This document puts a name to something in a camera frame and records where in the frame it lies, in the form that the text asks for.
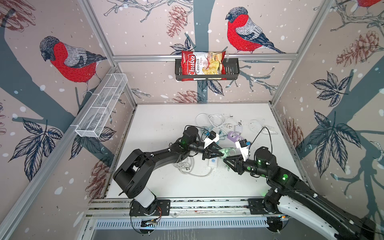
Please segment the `green plug adapter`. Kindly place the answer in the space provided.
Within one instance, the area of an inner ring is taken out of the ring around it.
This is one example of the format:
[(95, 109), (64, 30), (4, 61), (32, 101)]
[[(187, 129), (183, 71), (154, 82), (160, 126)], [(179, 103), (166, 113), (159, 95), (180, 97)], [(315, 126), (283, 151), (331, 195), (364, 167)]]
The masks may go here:
[(223, 149), (220, 149), (220, 152), (224, 155), (227, 155), (227, 156), (233, 156), (236, 154), (236, 149), (235, 148), (223, 148)]

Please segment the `white blue power strip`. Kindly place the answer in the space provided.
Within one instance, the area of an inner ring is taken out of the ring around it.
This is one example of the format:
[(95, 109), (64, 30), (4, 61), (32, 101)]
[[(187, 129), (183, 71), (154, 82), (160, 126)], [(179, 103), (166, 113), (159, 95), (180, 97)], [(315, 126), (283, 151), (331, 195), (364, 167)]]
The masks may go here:
[(212, 159), (209, 159), (208, 161), (208, 167), (209, 168), (212, 168), (212, 169), (215, 169), (218, 167), (218, 162), (219, 162), (219, 158), (212, 158)]

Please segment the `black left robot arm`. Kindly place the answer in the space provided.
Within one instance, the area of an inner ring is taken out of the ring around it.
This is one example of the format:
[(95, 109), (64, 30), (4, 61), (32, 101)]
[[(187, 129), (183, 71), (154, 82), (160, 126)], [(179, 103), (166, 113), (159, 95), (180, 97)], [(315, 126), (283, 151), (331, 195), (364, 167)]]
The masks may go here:
[(190, 157), (192, 152), (202, 154), (203, 160), (222, 157), (224, 154), (217, 145), (220, 135), (210, 131), (205, 139), (201, 139), (200, 129), (197, 126), (187, 125), (183, 135), (164, 150), (142, 152), (136, 149), (131, 152), (113, 175), (113, 180), (121, 188), (122, 193), (137, 201), (145, 209), (156, 208), (157, 197), (147, 188), (154, 170), (180, 163)]

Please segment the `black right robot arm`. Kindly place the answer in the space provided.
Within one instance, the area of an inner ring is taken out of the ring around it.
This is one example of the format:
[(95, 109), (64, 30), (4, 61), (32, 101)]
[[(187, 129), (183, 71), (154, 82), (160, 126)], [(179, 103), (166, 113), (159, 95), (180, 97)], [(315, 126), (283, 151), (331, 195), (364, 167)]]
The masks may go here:
[(358, 218), (311, 189), (298, 176), (277, 164), (266, 147), (256, 150), (253, 159), (224, 154), (224, 163), (239, 175), (263, 177), (270, 187), (261, 198), (248, 200), (251, 214), (288, 215), (328, 240), (373, 240), (379, 232), (373, 220)]

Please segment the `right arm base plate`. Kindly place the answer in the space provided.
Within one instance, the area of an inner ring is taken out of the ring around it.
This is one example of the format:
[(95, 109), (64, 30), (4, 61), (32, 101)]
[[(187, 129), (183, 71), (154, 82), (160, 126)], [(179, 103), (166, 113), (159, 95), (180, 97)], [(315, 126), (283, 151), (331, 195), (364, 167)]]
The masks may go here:
[(276, 201), (264, 200), (263, 198), (250, 198), (247, 199), (247, 202), (246, 207), (250, 210), (251, 215), (285, 215), (278, 210)]

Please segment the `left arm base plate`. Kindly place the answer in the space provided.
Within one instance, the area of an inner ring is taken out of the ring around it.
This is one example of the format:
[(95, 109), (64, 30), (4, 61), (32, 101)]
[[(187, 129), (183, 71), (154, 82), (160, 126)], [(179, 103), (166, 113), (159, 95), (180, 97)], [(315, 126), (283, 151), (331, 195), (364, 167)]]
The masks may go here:
[(170, 200), (155, 199), (148, 207), (143, 207), (138, 201), (132, 200), (130, 217), (162, 217), (170, 214)]

